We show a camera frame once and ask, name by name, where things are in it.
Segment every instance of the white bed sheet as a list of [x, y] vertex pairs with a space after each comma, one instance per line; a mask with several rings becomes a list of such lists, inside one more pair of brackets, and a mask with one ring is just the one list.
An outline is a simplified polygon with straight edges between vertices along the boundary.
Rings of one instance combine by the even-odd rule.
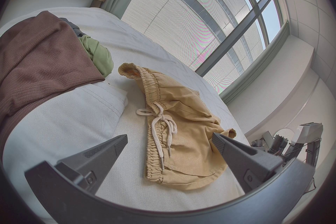
[[[0, 35], [15, 23], [36, 16], [41, 11], [7, 23], [0, 29]], [[127, 134], [128, 144], [99, 188], [97, 196], [138, 209], [184, 211], [218, 205], [244, 194], [229, 168], [215, 182], [191, 191], [171, 189], [146, 181], [143, 172], [147, 124], [145, 117], [136, 114], [137, 109], [145, 107], [145, 97], [134, 80], [118, 74], [118, 67], [124, 62], [133, 62], [138, 66], [157, 70], [191, 89], [198, 90], [209, 110], [221, 119], [223, 129], [234, 128], [237, 131], [237, 141], [244, 144], [248, 144], [248, 141], [211, 85], [127, 23], [99, 8], [65, 7], [51, 8], [48, 11], [58, 17], [67, 18], [109, 49], [115, 68], [106, 81], [128, 92], [128, 106], [121, 115], [113, 135]]]

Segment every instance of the building window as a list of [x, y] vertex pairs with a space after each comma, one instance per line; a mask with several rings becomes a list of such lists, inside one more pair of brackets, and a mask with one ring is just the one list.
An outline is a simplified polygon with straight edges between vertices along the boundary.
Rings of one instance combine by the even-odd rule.
[[[203, 76], [221, 93], [279, 31], [278, 14], [270, 1], [131, 0], [121, 19]], [[241, 29], [252, 17], [249, 27]], [[229, 40], [235, 40], [234, 36], [236, 41], [228, 44]]]

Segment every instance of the gray fabric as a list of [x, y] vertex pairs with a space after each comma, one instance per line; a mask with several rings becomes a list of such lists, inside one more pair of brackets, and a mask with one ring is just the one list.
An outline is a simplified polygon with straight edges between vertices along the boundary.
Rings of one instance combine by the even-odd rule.
[[69, 24], [71, 26], [71, 28], [74, 30], [74, 32], [76, 33], [77, 37], [82, 37], [83, 35], [85, 35], [85, 33], [83, 33], [79, 27], [75, 24], [73, 24], [72, 22], [68, 21], [68, 19], [66, 18], [60, 18], [61, 20], [65, 21], [67, 24]]

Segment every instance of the green fabric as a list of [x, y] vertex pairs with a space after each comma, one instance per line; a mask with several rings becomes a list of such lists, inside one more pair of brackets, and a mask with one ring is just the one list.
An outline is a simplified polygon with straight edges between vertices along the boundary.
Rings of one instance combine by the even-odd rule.
[[97, 67], [99, 72], [104, 76], [111, 74], [113, 69], [113, 61], [111, 53], [107, 48], [102, 46], [98, 40], [95, 40], [87, 34], [78, 37], [87, 54], [90, 56], [93, 64]]

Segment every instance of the drawstring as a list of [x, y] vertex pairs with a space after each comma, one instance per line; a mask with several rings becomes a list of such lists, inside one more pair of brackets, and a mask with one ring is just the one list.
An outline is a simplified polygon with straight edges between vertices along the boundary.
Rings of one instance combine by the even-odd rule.
[[155, 130], [155, 124], [159, 121], [162, 120], [164, 122], [166, 122], [167, 126], [168, 126], [168, 139], [167, 139], [167, 145], [168, 145], [168, 153], [169, 153], [169, 157], [171, 156], [170, 153], [170, 146], [171, 146], [171, 140], [173, 135], [172, 134], [177, 134], [177, 126], [175, 121], [172, 119], [171, 116], [169, 115], [164, 115], [163, 114], [163, 108], [160, 104], [158, 104], [157, 102], [154, 103], [159, 109], [160, 109], [160, 113], [158, 115], [155, 115], [154, 113], [150, 112], [148, 109], [146, 108], [141, 108], [138, 109], [136, 111], [136, 113], [138, 115], [142, 115], [142, 116], [156, 116], [156, 118], [154, 118], [154, 120], [152, 121], [152, 135], [154, 138], [154, 142], [157, 148], [157, 151], [159, 152], [159, 156], [160, 156], [160, 161], [161, 161], [161, 166], [162, 166], [162, 170], [165, 170], [164, 166], [163, 166], [163, 152], [162, 152], [162, 146], [161, 143], [159, 141], [158, 135], [156, 134], [156, 130]]

